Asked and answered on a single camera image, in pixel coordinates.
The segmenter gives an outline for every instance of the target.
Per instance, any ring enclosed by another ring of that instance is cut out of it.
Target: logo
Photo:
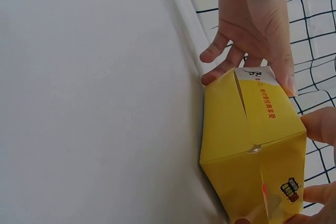
[[[257,72],[257,71],[246,71],[246,70],[244,70],[244,72],[248,73],[250,76],[255,76],[255,77],[261,76],[261,72]]]
[[[295,181],[294,178],[289,178],[287,183],[284,183],[280,189],[281,191],[287,196],[287,198],[294,203],[299,199],[299,195],[297,191],[299,190],[300,186]]]

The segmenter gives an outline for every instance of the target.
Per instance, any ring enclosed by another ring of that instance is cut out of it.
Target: hand
[[[226,59],[202,76],[204,85],[238,67],[248,53],[245,67],[260,66],[266,59],[286,93],[297,94],[286,0],[219,0],[218,32],[201,54],[201,61],[212,62],[224,51],[229,40],[233,45]]]
[[[324,108],[301,117],[312,140],[336,144],[336,108]],[[336,182],[307,187],[303,193],[307,202],[320,203],[324,208],[312,217],[296,215],[287,224],[334,224],[336,223]]]

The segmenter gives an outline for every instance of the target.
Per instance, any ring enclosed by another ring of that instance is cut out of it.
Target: white label
[[[275,75],[269,66],[254,68],[236,68],[238,80],[261,81],[271,85],[279,85]]]

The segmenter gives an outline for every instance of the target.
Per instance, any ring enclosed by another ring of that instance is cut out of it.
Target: white wall
[[[160,0],[0,0],[0,223],[222,223],[179,45]]]

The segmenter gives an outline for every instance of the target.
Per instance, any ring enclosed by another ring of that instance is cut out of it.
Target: folded cardboard
[[[306,129],[269,67],[205,88],[200,164],[230,220],[281,224],[302,210]]]

